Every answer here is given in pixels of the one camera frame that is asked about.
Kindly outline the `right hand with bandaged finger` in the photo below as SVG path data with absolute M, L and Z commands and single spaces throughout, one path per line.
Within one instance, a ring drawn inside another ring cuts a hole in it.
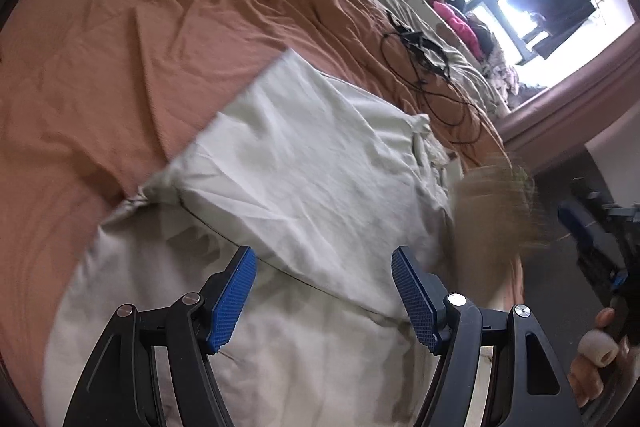
M 638 348 L 631 347 L 627 339 L 614 348 L 613 338 L 604 331 L 614 319 L 613 308 L 602 309 L 596 315 L 596 328 L 586 332 L 578 343 L 578 353 L 570 363 L 567 375 L 578 407 L 584 407 L 602 395 L 605 387 L 602 369 L 616 363 L 625 372 L 636 369 L 639 364 Z

